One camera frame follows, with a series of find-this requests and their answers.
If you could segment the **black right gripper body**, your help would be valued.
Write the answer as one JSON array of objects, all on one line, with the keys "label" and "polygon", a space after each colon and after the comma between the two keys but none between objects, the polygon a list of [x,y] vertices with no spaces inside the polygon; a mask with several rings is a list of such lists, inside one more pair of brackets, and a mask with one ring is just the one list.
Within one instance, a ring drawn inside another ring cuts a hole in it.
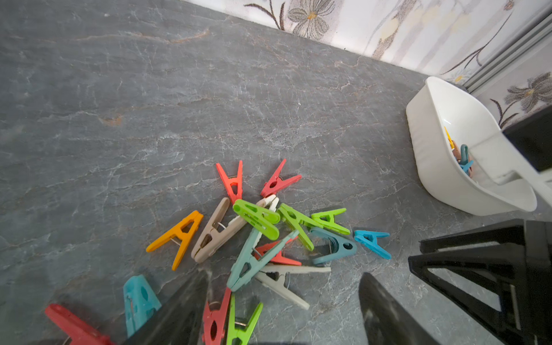
[{"label": "black right gripper body", "polygon": [[[523,178],[551,203],[551,107],[507,128],[506,138],[528,162]],[[526,280],[515,287],[512,307],[525,344],[551,343],[551,222],[523,224]]]}]

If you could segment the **white plastic storage box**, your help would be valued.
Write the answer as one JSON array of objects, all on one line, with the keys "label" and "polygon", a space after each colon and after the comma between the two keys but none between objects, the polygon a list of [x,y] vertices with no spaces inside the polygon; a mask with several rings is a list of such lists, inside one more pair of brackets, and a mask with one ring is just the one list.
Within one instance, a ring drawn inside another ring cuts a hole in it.
[{"label": "white plastic storage box", "polygon": [[[528,162],[472,95],[431,76],[406,115],[418,176],[432,197],[476,216],[536,210],[541,196],[523,178]],[[472,178],[458,163],[463,144],[474,161]]]}]

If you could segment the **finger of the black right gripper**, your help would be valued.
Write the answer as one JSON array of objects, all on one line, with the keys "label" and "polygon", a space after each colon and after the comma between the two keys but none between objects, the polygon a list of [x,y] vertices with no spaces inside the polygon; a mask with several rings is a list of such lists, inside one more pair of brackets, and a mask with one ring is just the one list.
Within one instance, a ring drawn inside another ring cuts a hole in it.
[{"label": "finger of the black right gripper", "polygon": [[[462,250],[433,252],[408,258],[416,277],[429,284],[504,344],[527,344],[527,315],[520,300],[527,296],[525,250],[518,244],[499,244]],[[433,270],[450,270],[499,298],[500,310],[445,281]]]},{"label": "finger of the black right gripper", "polygon": [[420,242],[420,251],[423,254],[428,254],[445,248],[490,242],[525,244],[525,224],[525,220],[517,218],[457,234],[425,239]]}]

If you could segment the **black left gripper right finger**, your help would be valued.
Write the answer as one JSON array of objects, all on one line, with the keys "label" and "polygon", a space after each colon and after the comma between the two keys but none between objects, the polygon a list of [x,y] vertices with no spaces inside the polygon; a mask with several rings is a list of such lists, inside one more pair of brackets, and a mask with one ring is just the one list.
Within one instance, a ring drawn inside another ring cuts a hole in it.
[{"label": "black left gripper right finger", "polygon": [[369,344],[437,344],[370,273],[359,283],[359,303]]}]

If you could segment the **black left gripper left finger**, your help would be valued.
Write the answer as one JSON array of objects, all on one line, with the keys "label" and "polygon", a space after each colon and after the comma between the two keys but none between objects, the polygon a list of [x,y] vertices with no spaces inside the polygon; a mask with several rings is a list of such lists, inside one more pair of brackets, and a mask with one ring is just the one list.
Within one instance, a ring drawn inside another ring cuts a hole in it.
[{"label": "black left gripper left finger", "polygon": [[198,271],[125,344],[198,344],[209,276]]}]

